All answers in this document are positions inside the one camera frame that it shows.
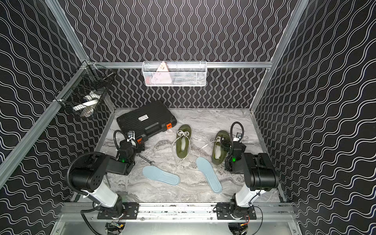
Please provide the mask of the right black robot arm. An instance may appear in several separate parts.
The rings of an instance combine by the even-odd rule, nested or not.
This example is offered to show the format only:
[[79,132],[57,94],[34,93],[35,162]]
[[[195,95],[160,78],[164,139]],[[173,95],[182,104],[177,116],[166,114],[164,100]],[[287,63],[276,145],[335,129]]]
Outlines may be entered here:
[[241,142],[231,144],[229,156],[225,159],[226,171],[241,174],[245,183],[230,201],[233,216],[246,214],[250,205],[264,192],[276,189],[279,179],[267,153],[252,154],[245,151]]

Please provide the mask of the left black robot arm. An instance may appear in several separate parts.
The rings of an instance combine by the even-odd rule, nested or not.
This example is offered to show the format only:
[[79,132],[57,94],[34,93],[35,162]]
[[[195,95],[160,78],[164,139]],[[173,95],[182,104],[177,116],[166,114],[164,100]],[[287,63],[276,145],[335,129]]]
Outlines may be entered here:
[[121,141],[116,157],[101,152],[78,156],[67,171],[67,184],[76,193],[88,197],[98,207],[98,219],[136,219],[138,203],[125,203],[104,183],[107,173],[129,175],[135,165],[137,147]]

